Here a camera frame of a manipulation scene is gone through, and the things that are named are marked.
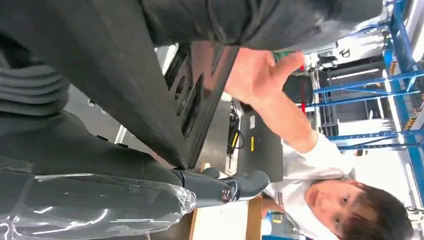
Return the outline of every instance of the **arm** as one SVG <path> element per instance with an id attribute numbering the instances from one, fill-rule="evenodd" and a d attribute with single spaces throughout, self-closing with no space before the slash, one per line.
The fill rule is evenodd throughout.
<path id="1" fill-rule="evenodd" d="M 317 144 L 318 133 L 284 92 L 255 102 L 253 108 L 265 124 L 299 153 L 308 153 Z"/>

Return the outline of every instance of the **black laptop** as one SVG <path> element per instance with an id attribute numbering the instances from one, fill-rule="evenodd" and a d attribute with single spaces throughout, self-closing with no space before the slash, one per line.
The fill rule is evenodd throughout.
<path id="1" fill-rule="evenodd" d="M 255 111 L 241 116 L 244 147 L 238 150 L 237 172 L 264 171 L 272 183 L 283 180 L 281 138 L 273 133 Z"/>

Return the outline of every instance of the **person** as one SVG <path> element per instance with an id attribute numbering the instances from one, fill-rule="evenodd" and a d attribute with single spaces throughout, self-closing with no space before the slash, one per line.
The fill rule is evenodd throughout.
<path id="1" fill-rule="evenodd" d="M 300 52 L 277 64 L 269 51 L 242 48 L 225 91 L 249 104 L 293 152 L 284 160 L 281 182 L 271 183 L 264 208 L 285 212 L 314 240 L 404 240 L 413 234 L 405 206 L 390 193 L 345 176 L 349 158 L 312 129 L 301 110 L 281 91 L 304 64 Z"/>

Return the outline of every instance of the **red strip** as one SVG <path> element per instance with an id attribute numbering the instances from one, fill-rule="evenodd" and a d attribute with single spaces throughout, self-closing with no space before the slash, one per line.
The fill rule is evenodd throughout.
<path id="1" fill-rule="evenodd" d="M 306 103 L 305 103 L 305 81 L 302 80 L 300 84 L 300 98 L 301 98 L 301 107 L 303 114 L 306 115 Z"/>

